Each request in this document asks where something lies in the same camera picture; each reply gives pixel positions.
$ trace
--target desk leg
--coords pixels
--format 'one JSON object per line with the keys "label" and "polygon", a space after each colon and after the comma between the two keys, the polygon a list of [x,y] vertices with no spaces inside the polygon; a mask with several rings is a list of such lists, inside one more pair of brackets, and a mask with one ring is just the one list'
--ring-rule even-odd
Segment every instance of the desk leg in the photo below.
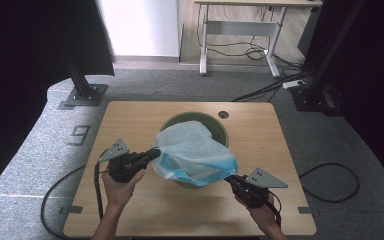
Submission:
{"label": "desk leg", "polygon": [[277,69],[276,63],[273,59],[273,53],[274,48],[276,47],[277,40],[279,39],[280,30],[283,26],[283,20],[285,19],[286,9],[286,7],[282,7],[282,11],[280,12],[280,17],[277,21],[277,26],[273,34],[273,39],[270,42],[269,50],[264,51],[264,53],[266,54],[267,63],[269,64],[270,70],[272,71],[274,78],[280,77],[279,70]]}
{"label": "desk leg", "polygon": [[207,74],[207,23],[208,23],[208,8],[209,8],[209,5],[205,5],[204,24],[202,25],[201,61],[199,63],[199,74],[201,74],[202,76]]}

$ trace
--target black curtain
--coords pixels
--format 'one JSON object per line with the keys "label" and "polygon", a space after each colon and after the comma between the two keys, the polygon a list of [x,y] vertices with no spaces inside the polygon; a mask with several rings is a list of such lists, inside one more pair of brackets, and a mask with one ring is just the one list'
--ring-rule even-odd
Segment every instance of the black curtain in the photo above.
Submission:
{"label": "black curtain", "polygon": [[341,113],[384,166],[384,1],[324,1],[306,61],[328,47],[358,1],[361,11],[314,84],[339,90]]}
{"label": "black curtain", "polygon": [[94,0],[0,1],[0,174],[40,117],[47,89],[70,78],[62,51],[85,75],[114,75]]}

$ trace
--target green bowl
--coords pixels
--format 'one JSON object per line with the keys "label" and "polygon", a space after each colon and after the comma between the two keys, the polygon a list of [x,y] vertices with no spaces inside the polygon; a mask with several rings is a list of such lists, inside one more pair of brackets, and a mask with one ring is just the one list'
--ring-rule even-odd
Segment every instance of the green bowl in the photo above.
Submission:
{"label": "green bowl", "polygon": [[223,124],[221,124],[221,122],[213,116],[202,112],[184,112],[177,114],[168,119],[163,124],[160,131],[163,131],[164,129],[175,124],[187,121],[201,122],[211,132],[211,136],[216,142],[224,145],[225,147],[228,147],[229,136],[227,135],[227,131],[224,128]]}

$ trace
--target plastic bag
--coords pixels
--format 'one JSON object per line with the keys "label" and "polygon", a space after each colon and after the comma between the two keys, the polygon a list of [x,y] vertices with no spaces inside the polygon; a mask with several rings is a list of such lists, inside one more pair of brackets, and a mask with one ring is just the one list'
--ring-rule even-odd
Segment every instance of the plastic bag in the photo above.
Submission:
{"label": "plastic bag", "polygon": [[178,123],[159,132],[154,147],[161,155],[152,166],[165,179],[202,187],[238,172],[236,157],[213,140],[198,121]]}

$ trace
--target desk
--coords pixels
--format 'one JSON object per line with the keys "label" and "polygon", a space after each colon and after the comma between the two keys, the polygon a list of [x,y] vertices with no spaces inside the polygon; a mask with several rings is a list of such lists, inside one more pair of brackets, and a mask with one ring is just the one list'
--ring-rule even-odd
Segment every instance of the desk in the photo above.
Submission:
{"label": "desk", "polygon": [[[285,234],[316,232],[312,215],[299,212],[299,208],[307,208],[308,204],[271,104],[120,101],[111,102],[107,107],[73,201],[73,206],[81,207],[82,211],[68,215],[64,227],[67,236],[90,237],[99,224],[93,169],[100,154],[118,138],[122,138],[132,152],[146,151],[167,119],[187,111],[210,114],[225,126],[229,149],[238,160],[238,174],[250,174],[255,167],[261,167],[289,185],[286,189],[272,189],[282,202]],[[220,111],[226,111],[229,117],[219,118]],[[103,184],[101,188],[105,207]],[[256,235],[262,232],[249,212],[236,202],[227,182],[186,189],[159,177],[151,166],[136,185],[117,229],[117,236]]]}
{"label": "desk", "polygon": [[[274,49],[282,29],[288,7],[321,7],[321,0],[195,0],[196,4],[205,5],[202,47],[199,72],[201,75],[207,73],[207,35],[239,35],[239,36],[266,36],[271,37],[268,50],[265,50],[267,63],[272,71],[273,77],[280,77],[279,70],[273,59]],[[210,5],[233,5],[233,6],[271,6],[282,7],[277,22],[234,22],[234,21],[210,21],[208,20],[208,9]]]}

